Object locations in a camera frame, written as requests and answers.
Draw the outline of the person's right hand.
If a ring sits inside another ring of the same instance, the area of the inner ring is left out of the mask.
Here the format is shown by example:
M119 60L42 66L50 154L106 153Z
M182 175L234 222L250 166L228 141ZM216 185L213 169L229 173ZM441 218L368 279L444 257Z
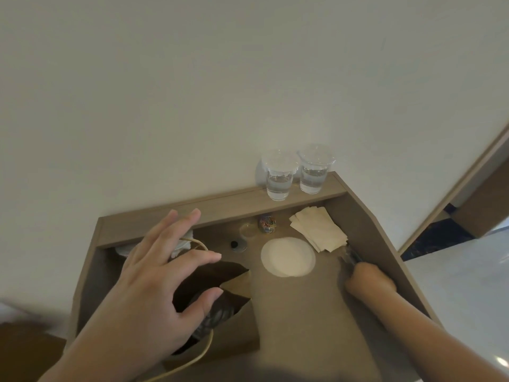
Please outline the person's right hand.
M378 266L372 264L372 285L368 295L354 297L364 304L370 305L373 302L378 303L380 300L386 299L387 296L395 294L397 294L395 283Z

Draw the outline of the person's left hand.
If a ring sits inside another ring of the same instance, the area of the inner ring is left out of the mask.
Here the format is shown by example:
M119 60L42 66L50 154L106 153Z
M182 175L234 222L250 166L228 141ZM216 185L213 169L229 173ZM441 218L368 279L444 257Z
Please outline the person's left hand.
M221 254L190 250L173 260L170 255L160 255L159 235L177 217L176 211L170 211L137 245L118 282L86 326L148 325L168 335L172 343L169 354L185 344L205 315L179 315L173 304L175 290L198 267L219 262Z

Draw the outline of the person's right forearm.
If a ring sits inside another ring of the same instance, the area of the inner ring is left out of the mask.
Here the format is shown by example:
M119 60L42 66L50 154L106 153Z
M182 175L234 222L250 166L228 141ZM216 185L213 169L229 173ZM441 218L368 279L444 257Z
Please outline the person's right forearm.
M425 382L509 382L493 366L395 291L383 290L366 302L400 342Z

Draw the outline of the person's left forearm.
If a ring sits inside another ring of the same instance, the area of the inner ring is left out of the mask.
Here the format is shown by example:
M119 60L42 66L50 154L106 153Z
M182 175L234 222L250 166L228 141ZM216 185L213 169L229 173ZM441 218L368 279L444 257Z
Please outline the person's left forearm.
M38 382L129 382L169 354L171 344L148 325L87 325Z

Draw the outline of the white plastic container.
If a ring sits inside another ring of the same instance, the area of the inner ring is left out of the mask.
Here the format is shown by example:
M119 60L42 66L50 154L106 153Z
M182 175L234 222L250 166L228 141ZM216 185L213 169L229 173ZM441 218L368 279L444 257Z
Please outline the white plastic container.
M170 256L170 260L179 256L180 253L191 249L191 244L194 242L193 231L189 230L177 243L174 251ZM113 248L115 253L119 256L127 258L131 251L137 246L137 243L118 245Z

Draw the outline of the grey patterned object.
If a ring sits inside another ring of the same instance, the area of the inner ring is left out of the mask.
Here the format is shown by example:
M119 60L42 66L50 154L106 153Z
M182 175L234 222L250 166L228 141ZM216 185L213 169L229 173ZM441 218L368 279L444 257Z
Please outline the grey patterned object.
M223 290L222 295L213 303L210 311L194 330L192 339L196 342L203 340L215 327L232 318L237 310L235 296L230 291Z

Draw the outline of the brown paper bag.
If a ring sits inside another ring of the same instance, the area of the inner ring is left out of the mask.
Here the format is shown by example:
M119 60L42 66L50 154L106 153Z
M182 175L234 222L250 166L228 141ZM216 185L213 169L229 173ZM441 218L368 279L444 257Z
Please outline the brown paper bag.
M200 360L210 362L260 348L260 336L251 297L251 272L241 264L220 261L210 264L213 277L223 290L235 296L236 314L214 328L214 337L207 354Z

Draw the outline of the stack of beige paper napkins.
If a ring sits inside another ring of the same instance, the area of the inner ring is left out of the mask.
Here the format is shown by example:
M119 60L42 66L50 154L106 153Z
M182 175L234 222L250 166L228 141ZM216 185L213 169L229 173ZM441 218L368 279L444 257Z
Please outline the stack of beige paper napkins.
M316 252L333 252L346 246L347 235L337 226L325 207L310 206L289 218L290 226L312 245Z

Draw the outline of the white round disc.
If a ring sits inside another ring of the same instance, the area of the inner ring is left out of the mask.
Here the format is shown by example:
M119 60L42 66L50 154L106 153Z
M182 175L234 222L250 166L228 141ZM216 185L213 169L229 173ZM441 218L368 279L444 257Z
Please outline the white round disc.
M271 239L260 253L264 268L277 277L306 276L315 268L314 248L295 237Z

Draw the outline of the colourful patterned small jar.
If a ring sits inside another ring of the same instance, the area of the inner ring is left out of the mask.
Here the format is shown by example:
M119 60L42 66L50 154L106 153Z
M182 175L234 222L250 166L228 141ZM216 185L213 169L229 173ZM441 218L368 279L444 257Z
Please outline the colourful patterned small jar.
M277 229L277 222L272 214L262 214L258 217L258 228L264 234L273 234Z

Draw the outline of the clear plastic cup with water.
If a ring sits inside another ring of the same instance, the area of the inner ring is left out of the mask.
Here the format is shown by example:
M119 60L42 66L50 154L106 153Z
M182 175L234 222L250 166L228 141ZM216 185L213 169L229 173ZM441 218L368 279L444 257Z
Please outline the clear plastic cup with water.
M300 159L300 189L308 194L320 192L336 158L324 144L308 144L297 151Z
M275 149L262 155L265 171L265 184L268 196L274 201L284 201L294 177L299 169L299 159L295 152Z

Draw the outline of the brown wooden door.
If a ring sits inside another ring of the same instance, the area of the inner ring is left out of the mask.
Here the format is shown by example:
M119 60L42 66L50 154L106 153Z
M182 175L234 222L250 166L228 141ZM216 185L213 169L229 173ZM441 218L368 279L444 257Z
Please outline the brown wooden door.
M509 230L509 156L451 218L474 238Z

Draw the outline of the brown wooden furniture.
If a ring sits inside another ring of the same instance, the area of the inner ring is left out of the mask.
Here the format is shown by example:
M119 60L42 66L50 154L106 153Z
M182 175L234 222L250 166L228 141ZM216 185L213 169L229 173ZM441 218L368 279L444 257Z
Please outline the brown wooden furniture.
M0 323L0 382L37 382L60 359L65 345L44 324Z

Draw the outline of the wooden desk frame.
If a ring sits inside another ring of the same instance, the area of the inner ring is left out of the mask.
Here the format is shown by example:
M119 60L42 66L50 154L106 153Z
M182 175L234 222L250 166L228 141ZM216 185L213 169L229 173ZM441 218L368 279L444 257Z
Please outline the wooden desk frame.
M384 326L343 289L348 269L339 254L316 254L306 276L277 277L263 266L260 253L271 239L303 236L289 218L307 206L324 206L363 261L373 263L394 280L408 302L438 324L440 320L389 241L378 220L340 176L328 173L318 194L292 185L289 199L275 202L262 188L188 199L98 219L73 297L66 348L74 342L99 304L117 282L125 258L113 248L139 242L150 228L175 209L179 215L197 208L194 236L222 261L251 272L251 297L260 348L229 358L199 361L169 376L168 382L414 382L413 365ZM273 234L247 241L236 253L230 242L241 238L239 227L272 214Z

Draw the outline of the wooden door frame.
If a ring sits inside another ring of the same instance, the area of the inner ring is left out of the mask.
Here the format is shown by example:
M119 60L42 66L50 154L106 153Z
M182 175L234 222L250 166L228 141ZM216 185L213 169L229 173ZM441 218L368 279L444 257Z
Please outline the wooden door frame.
M446 195L438 202L430 214L424 219L413 234L398 249L398 255L402 256L404 252L415 242L420 234L433 222L433 220L443 211L451 199L454 199L459 192L472 180L472 178L489 162L495 153L509 140L509 122L502 129L488 147L480 154L474 163L466 170L460 179L452 186Z

